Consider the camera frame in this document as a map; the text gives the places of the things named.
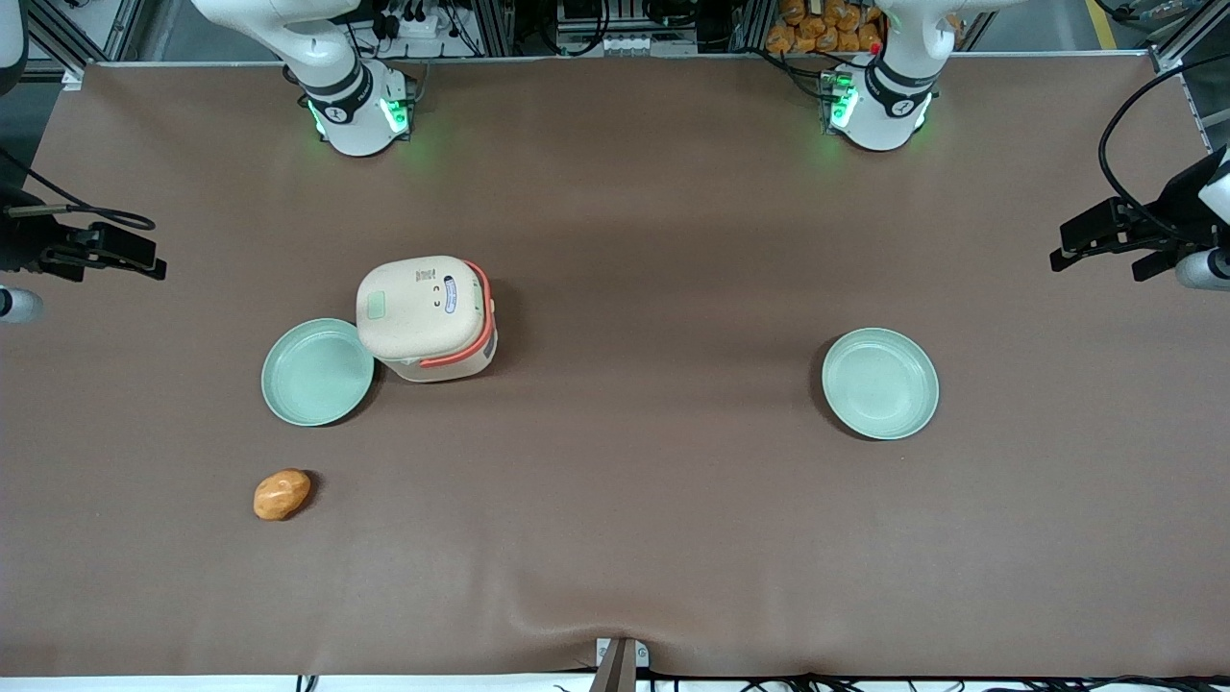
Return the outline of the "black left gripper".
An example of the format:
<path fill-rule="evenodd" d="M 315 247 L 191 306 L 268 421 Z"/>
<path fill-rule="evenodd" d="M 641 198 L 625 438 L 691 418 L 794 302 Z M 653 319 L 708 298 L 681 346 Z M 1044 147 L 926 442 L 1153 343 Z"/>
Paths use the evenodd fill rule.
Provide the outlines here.
<path fill-rule="evenodd" d="M 1228 146 L 1192 163 L 1164 186 L 1149 211 L 1181 248 L 1228 250 Z M 1157 229 L 1119 197 L 1095 203 L 1059 225 L 1060 245 L 1050 251 L 1050 272 L 1098 254 L 1155 248 Z M 1180 262 L 1177 251 L 1155 251 L 1132 263 L 1134 281 L 1164 275 Z"/>

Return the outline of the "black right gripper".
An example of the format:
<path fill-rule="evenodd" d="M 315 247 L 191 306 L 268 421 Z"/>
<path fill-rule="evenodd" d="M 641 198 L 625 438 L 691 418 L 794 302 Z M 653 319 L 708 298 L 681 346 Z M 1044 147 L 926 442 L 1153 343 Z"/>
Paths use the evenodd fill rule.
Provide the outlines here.
<path fill-rule="evenodd" d="M 43 202 L 17 187 L 1 188 L 1 270 L 48 273 L 68 281 L 82 281 L 87 270 L 127 270 L 164 281 L 167 262 L 157 258 L 157 245 L 109 222 L 91 222 L 75 231 L 80 248 L 52 248 L 65 241 L 62 224 L 52 215 L 9 218 L 9 209 L 43 206 Z"/>

